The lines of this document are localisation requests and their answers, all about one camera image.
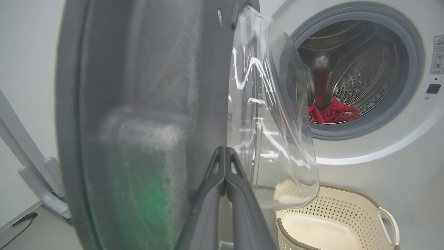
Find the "dark square latch hole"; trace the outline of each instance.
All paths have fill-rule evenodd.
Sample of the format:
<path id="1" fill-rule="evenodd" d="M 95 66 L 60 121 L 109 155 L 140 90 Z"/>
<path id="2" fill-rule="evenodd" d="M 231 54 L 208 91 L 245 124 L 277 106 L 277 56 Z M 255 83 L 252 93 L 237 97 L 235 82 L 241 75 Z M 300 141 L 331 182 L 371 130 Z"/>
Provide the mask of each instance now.
<path id="1" fill-rule="evenodd" d="M 438 90 L 440 89 L 440 87 L 441 87 L 441 84 L 430 84 L 428 86 L 426 93 L 427 94 L 436 94 L 436 93 L 438 93 Z"/>

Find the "basket bottom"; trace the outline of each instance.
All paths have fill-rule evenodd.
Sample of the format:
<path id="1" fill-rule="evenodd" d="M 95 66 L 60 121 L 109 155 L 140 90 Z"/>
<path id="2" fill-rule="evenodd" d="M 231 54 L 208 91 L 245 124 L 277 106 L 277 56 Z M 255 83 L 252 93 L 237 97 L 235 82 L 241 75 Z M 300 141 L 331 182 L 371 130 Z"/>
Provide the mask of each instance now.
<path id="1" fill-rule="evenodd" d="M 282 225 L 291 237 L 322 250 L 359 250 L 354 231 L 347 225 L 321 217 L 287 214 Z"/>

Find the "screw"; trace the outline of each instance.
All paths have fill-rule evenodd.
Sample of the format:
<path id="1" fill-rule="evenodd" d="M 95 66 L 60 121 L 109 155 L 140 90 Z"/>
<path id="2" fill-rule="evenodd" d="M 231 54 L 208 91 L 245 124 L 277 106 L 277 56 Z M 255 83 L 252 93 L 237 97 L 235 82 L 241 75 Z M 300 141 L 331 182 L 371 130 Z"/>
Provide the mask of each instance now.
<path id="1" fill-rule="evenodd" d="M 218 10 L 218 18 L 219 18 L 219 24 L 222 26 L 222 11 L 221 11 L 221 9 Z"/>

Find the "power cord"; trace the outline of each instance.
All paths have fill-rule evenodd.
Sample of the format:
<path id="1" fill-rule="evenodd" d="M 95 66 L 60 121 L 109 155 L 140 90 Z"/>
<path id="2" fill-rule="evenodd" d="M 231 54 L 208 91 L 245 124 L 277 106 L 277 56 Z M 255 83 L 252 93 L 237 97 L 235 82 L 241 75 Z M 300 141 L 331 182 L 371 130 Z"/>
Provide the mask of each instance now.
<path id="1" fill-rule="evenodd" d="M 11 243 L 13 240 L 15 240 L 19 235 L 21 235 L 22 234 L 22 232 L 24 232 L 31 224 L 32 224 L 32 222 L 34 221 L 34 218 L 37 216 L 38 214 L 37 213 L 30 213 L 30 214 L 28 214 L 27 216 L 25 216 L 25 217 L 23 217 L 21 220 L 20 220 L 20 222 L 23 222 L 23 221 L 25 221 L 25 220 L 27 220 L 27 219 L 31 219 L 31 222 L 25 227 L 25 229 L 23 229 L 18 235 L 16 235 L 14 238 L 12 238 L 12 240 L 10 240 L 8 243 L 6 243 L 6 245 L 4 245 L 4 246 L 2 246 L 1 248 L 0 248 L 0 250 L 3 250 L 7 245 L 9 245 L 9 243 Z"/>

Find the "front-loading washing machine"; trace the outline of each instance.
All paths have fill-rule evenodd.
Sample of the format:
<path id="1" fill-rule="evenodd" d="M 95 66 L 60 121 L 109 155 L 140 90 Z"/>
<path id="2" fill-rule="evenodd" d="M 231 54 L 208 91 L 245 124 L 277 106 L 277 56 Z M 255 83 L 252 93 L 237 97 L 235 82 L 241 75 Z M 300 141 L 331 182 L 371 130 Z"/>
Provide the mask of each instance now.
<path id="1" fill-rule="evenodd" d="M 370 194 L 396 217 L 404 249 L 440 249 L 444 230 L 444 2 L 260 2 L 313 74 L 309 105 L 332 97 L 359 117 L 311 122 L 320 181 Z"/>

